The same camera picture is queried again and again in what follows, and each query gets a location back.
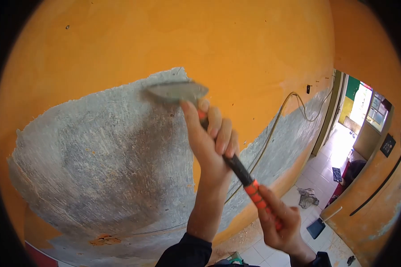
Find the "hammer head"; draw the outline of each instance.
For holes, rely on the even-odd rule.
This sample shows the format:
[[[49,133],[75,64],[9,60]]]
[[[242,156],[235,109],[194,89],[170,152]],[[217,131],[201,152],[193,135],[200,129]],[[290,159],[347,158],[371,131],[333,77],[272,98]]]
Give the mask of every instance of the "hammer head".
[[[156,84],[146,89],[167,103],[178,104],[180,100],[186,100],[195,106],[198,105],[198,99],[209,91],[207,87],[193,81]]]

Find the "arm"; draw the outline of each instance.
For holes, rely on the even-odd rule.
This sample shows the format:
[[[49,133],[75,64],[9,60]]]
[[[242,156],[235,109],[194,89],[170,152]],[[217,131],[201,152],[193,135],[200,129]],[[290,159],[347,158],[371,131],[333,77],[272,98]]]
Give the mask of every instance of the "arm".
[[[208,131],[202,128],[198,111],[190,102],[182,102],[181,107],[187,124],[188,141],[201,167],[198,194],[188,220],[187,233],[212,242],[219,228],[232,175],[222,156],[238,155],[238,136],[232,130],[230,119],[222,119],[219,109],[209,108],[207,100],[199,101],[199,109],[208,114]]]
[[[238,135],[232,130],[231,121],[221,118],[218,108],[210,108],[207,100],[199,101],[199,109],[208,114],[208,131],[202,128],[193,104],[182,102],[181,108],[190,147],[201,167],[201,178],[187,232],[178,244],[162,254],[156,266],[205,266],[208,263],[232,176],[223,155],[239,154]]]
[[[282,229],[277,231],[274,218],[264,209],[259,209],[258,217],[264,233],[264,243],[289,254],[292,267],[308,266],[315,260],[316,254],[301,238],[299,209],[285,205],[264,185],[260,185],[259,193],[282,220],[283,225]]]

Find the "framed picture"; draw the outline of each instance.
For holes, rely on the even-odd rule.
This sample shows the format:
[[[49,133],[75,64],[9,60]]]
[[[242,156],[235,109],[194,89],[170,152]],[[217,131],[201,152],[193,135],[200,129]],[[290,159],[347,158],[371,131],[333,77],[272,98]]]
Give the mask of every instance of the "framed picture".
[[[389,157],[389,154],[392,151],[393,147],[395,147],[395,144],[396,141],[393,139],[393,137],[387,134],[385,141],[383,142],[383,145],[380,148],[380,151],[383,152],[383,154],[386,157]]]

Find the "dark sleeve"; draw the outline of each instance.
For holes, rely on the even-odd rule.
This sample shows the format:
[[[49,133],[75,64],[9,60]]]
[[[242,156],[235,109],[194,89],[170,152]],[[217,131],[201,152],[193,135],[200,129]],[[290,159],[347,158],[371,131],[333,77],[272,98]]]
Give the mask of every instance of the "dark sleeve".
[[[316,259],[310,264],[311,267],[331,267],[328,253],[319,251],[316,254]]]
[[[185,233],[179,243],[167,248],[156,267],[204,267],[211,257],[212,243]]]

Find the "black handle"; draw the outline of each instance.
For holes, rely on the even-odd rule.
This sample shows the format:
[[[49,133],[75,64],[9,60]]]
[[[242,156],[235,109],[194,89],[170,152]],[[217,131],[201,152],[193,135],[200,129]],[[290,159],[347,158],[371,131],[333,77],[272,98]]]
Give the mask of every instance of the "black handle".
[[[205,131],[208,130],[209,121],[208,121],[207,117],[205,119],[201,120],[200,124],[205,129]],[[225,163],[233,170],[233,172],[239,178],[239,180],[241,181],[241,183],[244,187],[253,183],[254,179],[251,177],[248,170],[244,167],[242,162],[239,160],[238,156],[233,155],[232,158],[228,158],[225,155],[223,155],[223,159],[225,160]]]

